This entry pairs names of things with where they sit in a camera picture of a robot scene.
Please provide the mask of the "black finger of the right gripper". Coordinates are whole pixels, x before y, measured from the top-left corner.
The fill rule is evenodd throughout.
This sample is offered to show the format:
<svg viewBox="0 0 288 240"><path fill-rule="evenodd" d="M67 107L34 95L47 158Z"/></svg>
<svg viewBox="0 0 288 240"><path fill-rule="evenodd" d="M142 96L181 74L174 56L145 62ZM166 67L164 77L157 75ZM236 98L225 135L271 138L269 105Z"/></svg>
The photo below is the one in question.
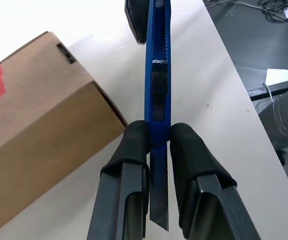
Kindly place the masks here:
<svg viewBox="0 0 288 240"><path fill-rule="evenodd" d="M149 0L125 0L125 14L137 43L145 44L147 39Z"/></svg>

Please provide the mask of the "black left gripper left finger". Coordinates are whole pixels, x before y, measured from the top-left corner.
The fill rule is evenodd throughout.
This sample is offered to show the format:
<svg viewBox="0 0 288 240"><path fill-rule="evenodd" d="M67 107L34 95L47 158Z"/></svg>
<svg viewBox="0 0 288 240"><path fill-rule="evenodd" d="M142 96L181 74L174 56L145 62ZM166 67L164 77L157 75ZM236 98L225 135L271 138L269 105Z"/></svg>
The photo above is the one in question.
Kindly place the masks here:
<svg viewBox="0 0 288 240"><path fill-rule="evenodd" d="M89 240L145 238L149 199L148 123L137 120L101 169L100 182L87 234Z"/></svg>

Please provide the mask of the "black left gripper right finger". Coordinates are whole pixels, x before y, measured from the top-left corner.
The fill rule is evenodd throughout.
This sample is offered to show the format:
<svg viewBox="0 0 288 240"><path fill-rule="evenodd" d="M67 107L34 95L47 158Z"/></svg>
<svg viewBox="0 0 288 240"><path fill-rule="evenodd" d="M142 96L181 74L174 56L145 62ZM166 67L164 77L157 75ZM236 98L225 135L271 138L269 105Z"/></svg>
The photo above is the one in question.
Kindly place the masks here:
<svg viewBox="0 0 288 240"><path fill-rule="evenodd" d="M170 131L179 226L186 240L258 240L237 183L185 123Z"/></svg>

